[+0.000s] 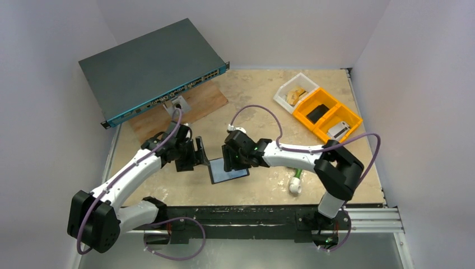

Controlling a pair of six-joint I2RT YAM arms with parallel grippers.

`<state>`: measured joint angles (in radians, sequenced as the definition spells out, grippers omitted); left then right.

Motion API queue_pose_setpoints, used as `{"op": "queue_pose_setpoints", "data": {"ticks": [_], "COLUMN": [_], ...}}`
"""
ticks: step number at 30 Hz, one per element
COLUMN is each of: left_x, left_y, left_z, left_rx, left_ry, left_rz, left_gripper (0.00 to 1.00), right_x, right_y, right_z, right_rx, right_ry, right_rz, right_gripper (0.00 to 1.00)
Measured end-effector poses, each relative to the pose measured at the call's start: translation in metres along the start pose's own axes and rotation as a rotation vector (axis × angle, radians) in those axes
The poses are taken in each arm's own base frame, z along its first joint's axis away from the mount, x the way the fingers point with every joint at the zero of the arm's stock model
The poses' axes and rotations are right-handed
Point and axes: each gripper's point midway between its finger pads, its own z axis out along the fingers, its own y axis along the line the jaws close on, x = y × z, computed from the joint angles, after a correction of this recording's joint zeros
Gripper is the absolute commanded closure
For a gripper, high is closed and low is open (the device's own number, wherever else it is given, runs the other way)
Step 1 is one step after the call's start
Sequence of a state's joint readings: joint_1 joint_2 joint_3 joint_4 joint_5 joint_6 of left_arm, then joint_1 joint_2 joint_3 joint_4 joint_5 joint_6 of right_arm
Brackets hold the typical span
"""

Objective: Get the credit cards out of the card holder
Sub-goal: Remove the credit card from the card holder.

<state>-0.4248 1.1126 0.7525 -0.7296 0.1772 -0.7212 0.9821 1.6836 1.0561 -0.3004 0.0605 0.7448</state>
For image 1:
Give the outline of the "black leather card holder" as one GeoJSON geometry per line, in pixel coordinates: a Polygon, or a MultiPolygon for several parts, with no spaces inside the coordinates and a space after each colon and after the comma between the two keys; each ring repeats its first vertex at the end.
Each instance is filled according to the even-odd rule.
{"type": "Polygon", "coordinates": [[[211,179],[211,184],[223,183],[226,181],[243,178],[250,175],[248,169],[225,171],[223,158],[210,160],[208,171],[211,179]]]}

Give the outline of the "gold VIP card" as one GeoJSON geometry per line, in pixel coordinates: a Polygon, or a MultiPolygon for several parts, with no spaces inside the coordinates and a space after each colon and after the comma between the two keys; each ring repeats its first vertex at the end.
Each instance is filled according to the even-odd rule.
{"type": "Polygon", "coordinates": [[[295,106],[306,93],[304,88],[295,86],[287,93],[286,102],[291,106],[295,106]]]}

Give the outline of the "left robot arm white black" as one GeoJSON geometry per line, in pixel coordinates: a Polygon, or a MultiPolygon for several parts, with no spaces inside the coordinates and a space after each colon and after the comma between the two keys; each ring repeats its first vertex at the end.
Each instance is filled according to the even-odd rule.
{"type": "Polygon", "coordinates": [[[186,124],[171,122],[165,132],[147,139],[134,157],[102,185],[72,198],[67,234],[76,239],[79,254],[108,251],[120,235],[140,226],[161,229],[173,221],[167,205],[148,196],[134,206],[124,206],[128,197],[166,164],[176,171],[192,171],[209,160],[200,136],[193,137],[186,124]]]}

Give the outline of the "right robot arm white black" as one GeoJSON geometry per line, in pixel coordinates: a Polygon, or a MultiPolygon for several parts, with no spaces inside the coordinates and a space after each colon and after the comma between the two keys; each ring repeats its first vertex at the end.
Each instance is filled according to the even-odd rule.
{"type": "Polygon", "coordinates": [[[222,154],[224,171],[285,166],[315,173],[325,188],[314,214],[321,228],[335,223],[338,211],[353,198],[365,168],[336,140],[317,146],[287,145],[267,138],[253,141],[241,130],[228,132],[222,154]]]}

